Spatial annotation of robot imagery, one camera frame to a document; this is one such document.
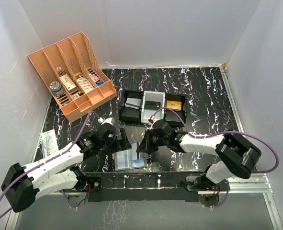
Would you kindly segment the white striped credit card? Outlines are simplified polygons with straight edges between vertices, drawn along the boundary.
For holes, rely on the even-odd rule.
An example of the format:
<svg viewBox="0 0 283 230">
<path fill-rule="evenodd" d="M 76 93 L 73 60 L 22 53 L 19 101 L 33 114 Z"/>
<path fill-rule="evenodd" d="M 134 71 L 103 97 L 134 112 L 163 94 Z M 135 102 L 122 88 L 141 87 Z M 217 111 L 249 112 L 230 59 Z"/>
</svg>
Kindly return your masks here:
<svg viewBox="0 0 283 230">
<path fill-rule="evenodd" d="M 139 152 L 137 151 L 139 147 L 139 142 L 135 142 L 132 144 L 131 158 L 133 161 L 140 159 Z"/>
</svg>

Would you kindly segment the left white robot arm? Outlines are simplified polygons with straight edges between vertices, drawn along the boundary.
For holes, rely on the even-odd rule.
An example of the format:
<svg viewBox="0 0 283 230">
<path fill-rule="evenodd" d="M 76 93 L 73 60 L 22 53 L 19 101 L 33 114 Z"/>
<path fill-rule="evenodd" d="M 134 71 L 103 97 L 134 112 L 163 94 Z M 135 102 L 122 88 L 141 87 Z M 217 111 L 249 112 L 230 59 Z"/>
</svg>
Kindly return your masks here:
<svg viewBox="0 0 283 230">
<path fill-rule="evenodd" d="M 113 123 L 113 118 L 108 118 L 97 130 L 80 134 L 77 140 L 48 157 L 24 166 L 12 165 L 1 185 L 11 209 L 15 213 L 24 211 L 35 200 L 55 191 L 84 190 L 87 179 L 76 166 L 78 163 L 100 152 L 115 154 L 132 147 L 125 130 L 121 128 L 117 136 Z"/>
</svg>

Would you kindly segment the grey leather card holder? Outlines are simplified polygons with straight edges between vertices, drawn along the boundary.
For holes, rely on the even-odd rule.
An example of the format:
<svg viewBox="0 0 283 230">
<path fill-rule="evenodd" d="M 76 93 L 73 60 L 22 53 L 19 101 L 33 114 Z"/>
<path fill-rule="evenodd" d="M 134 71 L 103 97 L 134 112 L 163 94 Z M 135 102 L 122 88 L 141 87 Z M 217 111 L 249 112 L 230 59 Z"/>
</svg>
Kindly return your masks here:
<svg viewBox="0 0 283 230">
<path fill-rule="evenodd" d="M 132 149 L 123 150 L 114 154 L 115 170 L 130 170 L 137 168 L 145 168 L 147 164 L 148 154 L 139 153 L 140 159 L 133 161 L 131 158 Z"/>
</svg>

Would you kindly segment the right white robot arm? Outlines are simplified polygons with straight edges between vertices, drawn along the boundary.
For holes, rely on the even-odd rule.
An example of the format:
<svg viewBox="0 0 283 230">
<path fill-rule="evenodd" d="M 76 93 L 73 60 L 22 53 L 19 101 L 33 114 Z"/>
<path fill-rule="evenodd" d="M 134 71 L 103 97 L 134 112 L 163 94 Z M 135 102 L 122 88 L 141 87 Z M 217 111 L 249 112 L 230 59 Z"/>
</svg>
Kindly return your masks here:
<svg viewBox="0 0 283 230">
<path fill-rule="evenodd" d="M 261 151 L 241 134 L 222 134 L 209 138 L 193 138 L 187 131 L 173 129 L 164 120 L 153 123 L 145 131 L 137 152 L 153 153 L 166 146 L 173 152 L 199 152 L 217 155 L 218 163 L 209 165 L 201 176 L 183 182 L 187 187 L 213 190 L 221 181 L 230 177 L 249 179 L 258 162 Z"/>
</svg>

